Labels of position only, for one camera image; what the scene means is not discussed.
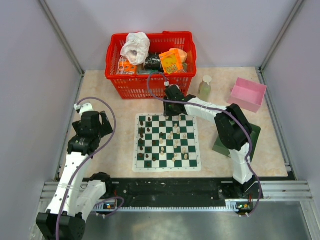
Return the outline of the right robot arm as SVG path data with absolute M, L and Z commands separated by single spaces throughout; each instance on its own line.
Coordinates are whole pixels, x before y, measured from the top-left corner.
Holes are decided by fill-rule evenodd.
M 185 96 L 177 85 L 168 84 L 164 90 L 164 115 L 180 114 L 199 117 L 215 124 L 221 143 L 229 149 L 233 165 L 233 192 L 245 198 L 257 181 L 251 167 L 250 154 L 252 126 L 237 104 L 218 106 L 205 102 L 194 95 Z

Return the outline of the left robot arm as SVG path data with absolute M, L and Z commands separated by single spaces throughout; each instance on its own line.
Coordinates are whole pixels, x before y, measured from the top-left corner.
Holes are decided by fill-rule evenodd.
M 95 204 L 114 191 L 105 173 L 93 175 L 86 189 L 80 191 L 93 154 L 97 153 L 101 139 L 113 133 L 113 128 L 106 113 L 95 111 L 90 103 L 74 108 L 80 120 L 72 124 L 75 136 L 68 142 L 62 177 L 45 212 L 36 217 L 36 225 L 46 240 L 81 240 Z

